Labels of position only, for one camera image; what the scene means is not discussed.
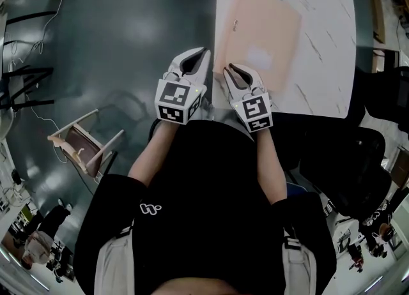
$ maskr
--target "backpack strap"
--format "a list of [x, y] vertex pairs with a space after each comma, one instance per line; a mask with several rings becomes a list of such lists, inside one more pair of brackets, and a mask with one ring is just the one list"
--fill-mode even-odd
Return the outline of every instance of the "backpack strap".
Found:
[[[134, 295], [134, 252], [132, 249], [133, 225], [121, 231], [100, 249], [96, 263], [94, 295]], [[112, 278], [111, 289], [104, 289], [104, 278]]]
[[314, 254], [284, 230], [282, 265], [286, 279], [284, 295], [315, 295], [317, 266]]

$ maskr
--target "marble table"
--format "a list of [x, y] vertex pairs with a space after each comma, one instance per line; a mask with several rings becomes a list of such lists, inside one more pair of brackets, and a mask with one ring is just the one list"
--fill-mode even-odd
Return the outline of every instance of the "marble table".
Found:
[[[281, 0], [302, 16], [300, 40], [288, 82], [272, 93], [273, 112], [345, 118], [355, 71], [353, 0]], [[215, 55], [233, 0], [217, 0]], [[212, 104], [230, 109], [226, 82], [213, 76]]]

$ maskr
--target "person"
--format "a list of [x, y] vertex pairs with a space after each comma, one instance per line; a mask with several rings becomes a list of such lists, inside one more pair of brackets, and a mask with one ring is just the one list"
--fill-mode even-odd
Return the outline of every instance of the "person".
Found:
[[380, 238], [385, 243], [389, 242], [394, 235], [394, 229], [390, 225], [392, 219], [392, 208], [388, 200], [384, 200], [382, 205], [367, 219], [359, 222], [359, 231], [365, 236], [368, 249], [375, 257], [385, 257], [383, 250], [378, 255], [380, 248], [377, 238]]
[[37, 214], [30, 220], [30, 222], [23, 227], [23, 231], [18, 231], [13, 238], [13, 244], [15, 248], [20, 248], [26, 245], [27, 238], [31, 235], [34, 231], [37, 230], [38, 226], [43, 222], [44, 217], [42, 214], [37, 210]]
[[[84, 293], [100, 294], [98, 254], [134, 222], [135, 294], [283, 294], [284, 228], [314, 253], [321, 294], [336, 255], [320, 197], [287, 197], [270, 130], [252, 135], [161, 121], [128, 176], [104, 176], [94, 194], [73, 262]], [[123, 294], [118, 275], [105, 271], [104, 294]]]
[[35, 230], [28, 237], [24, 245], [24, 254], [21, 258], [21, 264], [27, 270], [31, 269], [33, 263], [47, 263], [57, 230], [65, 221], [65, 218], [71, 214], [71, 204], [64, 206], [61, 199], [58, 199], [58, 203], [59, 205], [45, 216], [38, 230]]
[[353, 264], [352, 266], [350, 266], [350, 270], [352, 268], [357, 268], [359, 273], [363, 272], [364, 257], [362, 256], [362, 248], [360, 247], [360, 245], [349, 245], [347, 247], [347, 250], [353, 260]]

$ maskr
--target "forearm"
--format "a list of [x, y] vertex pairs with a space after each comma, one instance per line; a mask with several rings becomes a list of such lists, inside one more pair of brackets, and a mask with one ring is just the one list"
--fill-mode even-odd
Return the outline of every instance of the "forearm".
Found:
[[160, 170], [171, 148], [179, 125], [162, 121], [145, 150], [132, 165], [128, 176], [149, 186], [154, 175]]
[[270, 130], [257, 132], [257, 177], [271, 204], [287, 198], [287, 184]]

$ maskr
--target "gray floor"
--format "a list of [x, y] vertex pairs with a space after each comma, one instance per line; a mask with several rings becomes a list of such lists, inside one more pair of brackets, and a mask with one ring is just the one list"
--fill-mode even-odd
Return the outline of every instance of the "gray floor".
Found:
[[[55, 10], [58, 0], [8, 0], [10, 17]], [[31, 97], [53, 98], [54, 105], [36, 108], [40, 116], [63, 126], [77, 117], [100, 109], [89, 127], [96, 138], [106, 141], [120, 129], [126, 137], [118, 146], [119, 156], [111, 172], [126, 174], [146, 145], [155, 119], [153, 97], [157, 80], [170, 60], [198, 46], [213, 49], [216, 0], [63, 0], [59, 16], [47, 30], [44, 53], [30, 55], [33, 66], [53, 66], [51, 79]], [[371, 68], [372, 22], [369, 0], [355, 0], [357, 9], [357, 64]], [[41, 38], [47, 19], [10, 26], [7, 32], [20, 43], [13, 56], [25, 57]], [[4, 67], [11, 60], [4, 49]], [[58, 197], [74, 206], [58, 236], [73, 249], [91, 194], [72, 165], [55, 157], [47, 135], [55, 131], [50, 122], [35, 118], [29, 109], [19, 112], [19, 122], [7, 138], [15, 164], [35, 204], [44, 214]], [[96, 184], [84, 176], [92, 192]]]

